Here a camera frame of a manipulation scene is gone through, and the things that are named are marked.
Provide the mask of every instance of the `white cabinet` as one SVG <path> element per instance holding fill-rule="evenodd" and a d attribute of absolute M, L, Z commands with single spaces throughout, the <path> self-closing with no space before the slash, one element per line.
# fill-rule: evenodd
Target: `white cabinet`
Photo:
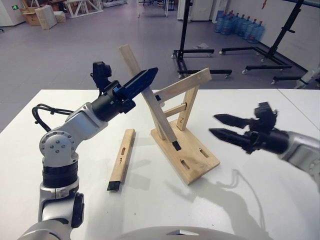
<path fill-rule="evenodd" d="M 193 0 L 189 16 L 192 21 L 209 21 L 214 0 Z M 177 19 L 183 20 L 186 0 L 179 0 Z"/>
<path fill-rule="evenodd" d="M 191 7 L 192 21 L 209 21 L 214 0 L 193 0 Z"/>
<path fill-rule="evenodd" d="M 178 15 L 176 17 L 178 20 L 183 20 L 184 19 L 185 5 L 186 5 L 186 0 L 179 0 L 179 3 L 178 3 Z"/>
<path fill-rule="evenodd" d="M 0 0 L 0 27 L 14 26 L 25 21 L 19 9 L 13 10 L 14 5 L 23 8 L 20 0 Z"/>

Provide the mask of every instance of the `blue water jug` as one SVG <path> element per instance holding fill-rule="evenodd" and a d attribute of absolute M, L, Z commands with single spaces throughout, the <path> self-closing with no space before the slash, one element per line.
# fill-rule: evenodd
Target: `blue water jug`
<path fill-rule="evenodd" d="M 262 21 L 260 21 L 259 25 L 255 26 L 252 32 L 250 33 L 248 37 L 248 42 L 251 44 L 257 44 L 260 41 L 264 31 L 265 31 L 265 27 L 262 26 Z"/>
<path fill-rule="evenodd" d="M 230 15 L 226 20 L 224 20 L 223 27 L 221 30 L 222 35 L 230 35 L 233 23 L 233 15 Z"/>
<path fill-rule="evenodd" d="M 237 12 L 235 17 L 232 19 L 232 28 L 231 28 L 231 33 L 234 33 L 235 32 L 235 29 L 236 29 L 236 25 L 237 25 L 237 22 L 239 20 L 239 13 Z"/>
<path fill-rule="evenodd" d="M 241 24 L 245 21 L 245 15 L 242 14 L 242 17 L 240 19 L 238 19 L 238 21 L 236 22 L 235 24 L 235 29 L 234 29 L 234 33 L 235 34 L 238 34 L 239 31 L 240 31 L 240 27 L 241 27 Z"/>
<path fill-rule="evenodd" d="M 254 20 L 253 20 L 253 23 L 249 24 L 249 25 L 246 27 L 246 30 L 245 30 L 244 35 L 243 35 L 243 39 L 245 39 L 245 40 L 248 39 L 249 34 L 251 34 L 251 32 L 252 32 L 252 30 L 254 29 L 254 27 L 257 26 L 256 21 L 257 21 L 257 19 L 254 19 Z"/>
<path fill-rule="evenodd" d="M 216 26 L 215 26 L 216 33 L 221 32 L 222 27 L 224 26 L 225 19 L 226 19 L 226 13 L 224 13 L 222 16 L 218 18 L 218 21 L 216 22 Z"/>
<path fill-rule="evenodd" d="M 246 30 L 247 30 L 247 27 L 248 27 L 248 25 L 249 25 L 250 23 L 251 23 L 251 21 L 250 21 L 250 16 L 248 16 L 248 17 L 246 18 L 246 20 L 243 21 L 243 23 L 241 23 L 240 30 L 239 30 L 239 32 L 238 32 L 238 36 L 243 37 L 243 36 L 245 35 L 245 32 L 246 32 Z"/>

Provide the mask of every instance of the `white wall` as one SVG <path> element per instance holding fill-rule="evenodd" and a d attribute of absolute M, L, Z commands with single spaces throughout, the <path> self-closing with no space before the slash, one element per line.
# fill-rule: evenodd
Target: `white wall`
<path fill-rule="evenodd" d="M 292 9 L 293 2 L 267 0 L 262 9 L 262 0 L 229 0 L 228 11 L 234 10 L 239 15 L 257 18 L 263 21 L 265 32 L 261 42 L 271 47 L 285 25 Z M 318 66 L 320 61 L 320 9 L 302 5 L 292 28 L 295 33 L 287 32 L 278 46 L 278 52 L 301 65 L 305 69 Z"/>

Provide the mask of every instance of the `light wooden board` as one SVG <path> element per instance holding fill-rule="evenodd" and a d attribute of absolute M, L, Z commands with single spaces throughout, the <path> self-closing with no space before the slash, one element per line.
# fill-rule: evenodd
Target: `light wooden board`
<path fill-rule="evenodd" d="M 178 117 L 178 121 L 176 124 L 176 126 L 181 131 L 184 131 L 187 126 L 187 122 L 188 122 L 192 107 L 194 105 L 199 87 L 200 86 L 198 85 L 198 86 L 185 92 L 183 102 L 186 103 L 186 109 L 184 111 L 180 112 L 179 117 Z"/>
<path fill-rule="evenodd" d="M 132 76 L 135 76 L 138 73 L 140 73 L 141 68 L 132 50 L 130 49 L 129 45 L 126 44 L 119 47 L 119 51 Z M 152 92 L 151 88 L 147 87 L 144 91 L 142 91 L 142 96 L 150 108 L 151 115 L 152 115 L 155 127 L 157 128 L 157 132 L 160 135 L 160 138 L 164 140 L 166 136 L 166 138 L 171 143 L 175 142 L 177 138 L 173 130 L 171 129 L 164 112 L 159 106 L 158 101 L 154 93 Z"/>
<path fill-rule="evenodd" d="M 205 68 L 198 71 L 185 79 L 177 81 L 157 92 L 154 93 L 155 96 L 158 95 L 160 100 L 159 103 L 163 103 L 183 92 L 196 87 L 197 85 L 206 83 L 212 79 L 209 68 Z"/>
<path fill-rule="evenodd" d="M 178 106 L 174 106 L 166 111 L 164 111 L 164 115 L 168 118 L 172 115 L 178 114 L 184 110 L 186 110 L 187 104 L 186 103 L 182 103 Z"/>
<path fill-rule="evenodd" d="M 187 185 L 220 164 L 187 128 L 184 131 L 177 128 L 177 120 L 171 121 L 170 125 L 182 148 L 180 151 L 176 151 L 167 140 L 161 140 L 157 129 L 151 130 L 151 135 Z"/>
<path fill-rule="evenodd" d="M 132 146 L 134 144 L 135 139 L 135 130 L 134 129 L 126 129 L 124 132 L 124 136 L 122 139 L 122 143 L 116 157 L 114 167 L 112 170 L 112 174 L 110 177 L 110 182 L 124 180 L 126 167 L 129 163 L 130 154 L 132 150 Z"/>

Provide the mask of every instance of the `wooden stick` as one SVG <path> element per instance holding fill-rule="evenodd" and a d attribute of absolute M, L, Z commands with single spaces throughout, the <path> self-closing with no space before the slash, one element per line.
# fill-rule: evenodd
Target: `wooden stick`
<path fill-rule="evenodd" d="M 186 107 L 187 107 L 187 104 L 186 103 L 182 103 L 182 104 L 180 104 L 178 106 L 175 106 L 173 108 L 170 108 L 170 109 L 164 111 L 164 115 L 168 118 L 168 117 L 170 117 L 172 115 L 178 114 L 178 113 L 186 110 Z"/>
<path fill-rule="evenodd" d="M 124 59 L 124 62 L 129 68 L 129 71 L 131 72 L 132 76 L 137 75 L 138 73 L 141 72 L 141 68 L 139 67 L 139 64 L 131 51 L 129 45 L 123 45 L 119 48 L 121 55 Z M 152 92 L 150 87 L 147 87 L 143 92 L 142 96 L 144 97 L 144 100 L 148 104 L 153 121 L 155 124 L 155 127 L 158 130 L 159 136 L 161 139 L 165 139 L 164 136 L 168 139 L 169 142 L 173 143 L 177 141 L 177 137 L 170 127 L 170 124 L 162 111 L 161 107 L 158 104 L 158 101 Z"/>
<path fill-rule="evenodd" d="M 108 191 L 118 191 L 120 183 L 124 181 L 125 170 L 129 163 L 131 149 L 134 144 L 134 137 L 134 129 L 125 130 L 122 143 L 109 180 L 109 185 L 107 188 Z"/>
<path fill-rule="evenodd" d="M 121 56 L 126 64 L 126 66 L 129 69 L 129 72 L 131 73 L 131 76 L 134 77 L 135 75 L 137 75 L 138 73 L 141 72 L 141 68 L 139 66 L 139 63 L 137 61 L 137 59 L 134 56 L 134 53 L 131 51 L 130 47 L 128 44 L 126 45 L 122 45 L 119 47 L 119 51 L 121 53 Z M 142 92 L 142 96 L 144 97 L 144 100 L 146 102 L 148 102 Z M 158 133 L 159 133 L 159 137 L 162 140 L 166 139 L 166 135 L 164 134 L 164 132 L 162 131 L 158 121 L 157 121 L 157 117 L 155 116 L 153 110 L 150 108 L 150 112 L 152 115 L 152 119 L 155 125 L 155 128 L 157 129 Z"/>
<path fill-rule="evenodd" d="M 186 109 L 180 112 L 178 121 L 176 123 L 177 128 L 180 129 L 181 131 L 184 131 L 186 129 L 190 112 L 191 112 L 192 106 L 194 105 L 199 87 L 200 85 L 185 92 L 183 102 L 186 103 Z"/>
<path fill-rule="evenodd" d="M 24 5 L 24 8 L 25 8 L 25 9 L 29 9 L 29 6 L 28 6 L 26 0 L 21 0 L 21 2 L 22 2 L 22 4 Z"/>
<path fill-rule="evenodd" d="M 206 83 L 212 79 L 209 68 L 198 71 L 185 79 L 177 81 L 154 93 L 159 103 L 163 103 L 197 85 Z"/>

